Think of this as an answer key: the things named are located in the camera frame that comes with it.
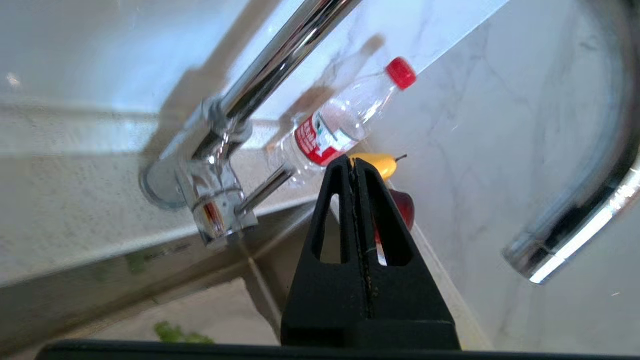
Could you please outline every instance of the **water bottle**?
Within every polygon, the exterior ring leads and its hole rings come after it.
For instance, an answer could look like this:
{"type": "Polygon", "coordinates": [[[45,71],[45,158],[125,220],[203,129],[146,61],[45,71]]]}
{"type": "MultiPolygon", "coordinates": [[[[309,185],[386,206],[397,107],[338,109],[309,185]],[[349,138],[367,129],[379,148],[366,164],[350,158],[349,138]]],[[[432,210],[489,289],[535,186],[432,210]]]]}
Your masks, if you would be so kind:
{"type": "Polygon", "coordinates": [[[268,154],[269,167],[288,162],[296,169],[296,184],[322,174],[331,161],[369,136],[372,122],[382,117],[393,95],[414,82],[415,72],[402,58],[383,72],[356,80],[285,135],[268,154]]]}

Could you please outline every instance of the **faucet spout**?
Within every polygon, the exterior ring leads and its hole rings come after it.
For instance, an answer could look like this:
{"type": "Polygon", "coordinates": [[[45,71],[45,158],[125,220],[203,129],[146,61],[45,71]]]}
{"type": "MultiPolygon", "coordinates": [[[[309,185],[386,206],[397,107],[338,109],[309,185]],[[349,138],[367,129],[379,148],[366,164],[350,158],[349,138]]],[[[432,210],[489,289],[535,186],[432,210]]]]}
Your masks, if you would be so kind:
{"type": "Polygon", "coordinates": [[[574,185],[502,251],[535,284],[545,282],[640,195],[640,33],[633,3],[589,2],[604,33],[613,72],[611,116],[574,185]]]}
{"type": "Polygon", "coordinates": [[[258,224],[253,209],[284,184],[281,168],[254,194],[244,191],[230,157],[252,134],[253,112],[360,0],[306,0],[223,97],[202,101],[140,184],[161,208],[188,206],[207,246],[224,249],[228,237],[258,224]]]}

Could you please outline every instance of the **curved faucet spout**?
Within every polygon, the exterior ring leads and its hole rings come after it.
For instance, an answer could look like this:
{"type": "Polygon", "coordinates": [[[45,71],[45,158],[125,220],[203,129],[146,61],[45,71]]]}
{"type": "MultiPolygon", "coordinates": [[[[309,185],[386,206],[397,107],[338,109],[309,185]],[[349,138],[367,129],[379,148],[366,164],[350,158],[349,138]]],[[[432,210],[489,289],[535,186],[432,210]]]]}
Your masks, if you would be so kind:
{"type": "Polygon", "coordinates": [[[640,193],[638,13],[632,2],[589,5],[609,37],[613,70],[620,77],[612,79],[612,119],[591,163],[573,187],[502,251],[518,273],[536,284],[546,281],[640,193]]]}

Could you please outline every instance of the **marble wall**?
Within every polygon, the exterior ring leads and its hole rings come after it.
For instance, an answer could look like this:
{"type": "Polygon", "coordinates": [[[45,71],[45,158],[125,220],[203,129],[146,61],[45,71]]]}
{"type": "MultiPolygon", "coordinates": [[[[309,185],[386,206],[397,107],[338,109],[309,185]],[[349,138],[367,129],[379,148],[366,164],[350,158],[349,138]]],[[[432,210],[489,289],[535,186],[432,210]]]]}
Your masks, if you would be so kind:
{"type": "Polygon", "coordinates": [[[409,154],[392,182],[497,349],[640,352],[639,208],[544,286],[500,255],[611,120],[616,74],[591,16],[580,1],[512,0],[420,74],[369,139],[409,154]]]}

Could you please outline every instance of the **countertop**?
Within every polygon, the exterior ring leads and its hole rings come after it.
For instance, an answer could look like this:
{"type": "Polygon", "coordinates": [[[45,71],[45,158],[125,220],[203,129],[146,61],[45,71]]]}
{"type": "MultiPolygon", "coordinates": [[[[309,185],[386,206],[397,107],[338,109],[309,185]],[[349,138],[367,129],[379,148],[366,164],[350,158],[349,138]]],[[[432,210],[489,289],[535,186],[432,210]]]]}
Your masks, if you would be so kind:
{"type": "MultiPolygon", "coordinates": [[[[269,175],[264,151],[232,158],[249,194],[269,175]]],[[[197,234],[191,212],[162,210],[142,194],[140,168],[156,156],[30,156],[0,159],[0,286],[197,234]]],[[[313,201],[322,178],[287,184],[258,216],[313,201]]]]}

